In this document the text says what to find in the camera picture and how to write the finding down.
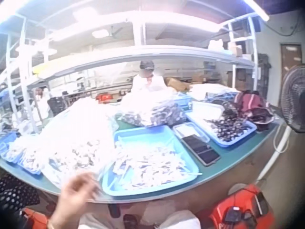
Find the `factory floor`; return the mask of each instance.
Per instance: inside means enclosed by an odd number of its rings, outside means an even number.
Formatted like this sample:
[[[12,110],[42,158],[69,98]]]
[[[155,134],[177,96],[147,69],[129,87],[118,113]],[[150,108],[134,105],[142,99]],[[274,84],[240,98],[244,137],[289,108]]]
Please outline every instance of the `factory floor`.
[[[244,162],[223,175],[181,194],[153,202],[123,205],[124,214],[134,214],[144,225],[162,223],[171,213],[189,209],[192,212],[210,208],[225,198],[233,184],[254,182],[273,153],[273,136]],[[292,133],[289,149],[280,155],[276,164],[261,183],[261,189],[271,205],[275,224],[273,228],[287,228],[287,222],[293,219],[303,199],[305,186],[305,135]],[[45,211],[45,201],[34,207],[36,211]],[[94,215],[101,222],[107,222],[116,229],[123,229],[122,216],[112,219],[107,205],[92,205]]]

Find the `worker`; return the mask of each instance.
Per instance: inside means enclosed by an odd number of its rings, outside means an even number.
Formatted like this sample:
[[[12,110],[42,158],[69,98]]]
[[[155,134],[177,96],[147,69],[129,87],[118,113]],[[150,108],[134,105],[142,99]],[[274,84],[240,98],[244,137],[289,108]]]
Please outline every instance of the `worker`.
[[[47,223],[48,229],[114,229],[111,222],[96,219],[88,213],[88,199],[96,199],[99,193],[99,183],[92,173],[79,174],[71,179],[61,190],[57,207]],[[0,206],[1,225],[9,225],[6,229],[19,229],[16,220],[6,217],[10,212],[3,213]],[[129,222],[125,229],[137,229]],[[200,229],[200,222],[190,211],[178,211],[172,214],[160,225],[160,229],[192,228]]]
[[[154,75],[153,71],[154,63],[152,61],[141,61],[139,74],[133,78],[132,93],[141,90],[152,92],[167,88],[163,77]]]

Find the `clear plastic bag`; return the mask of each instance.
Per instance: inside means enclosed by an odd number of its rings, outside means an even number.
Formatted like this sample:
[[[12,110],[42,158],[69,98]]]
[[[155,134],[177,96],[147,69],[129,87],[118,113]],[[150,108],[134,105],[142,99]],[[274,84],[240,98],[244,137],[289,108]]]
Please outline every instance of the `clear plastic bag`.
[[[174,125],[185,121],[172,90],[129,93],[121,102],[122,121],[136,126]]]
[[[42,131],[45,158],[41,171],[57,187],[71,176],[91,171],[100,179],[115,158],[113,132],[118,128],[109,105],[80,99]]]

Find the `hand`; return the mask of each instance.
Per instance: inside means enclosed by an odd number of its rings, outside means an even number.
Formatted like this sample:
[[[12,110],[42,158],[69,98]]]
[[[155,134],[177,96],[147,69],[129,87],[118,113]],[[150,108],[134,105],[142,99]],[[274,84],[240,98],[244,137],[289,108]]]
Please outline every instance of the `hand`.
[[[92,173],[79,174],[62,189],[50,222],[54,229],[77,228],[88,199],[96,199],[99,185]]]

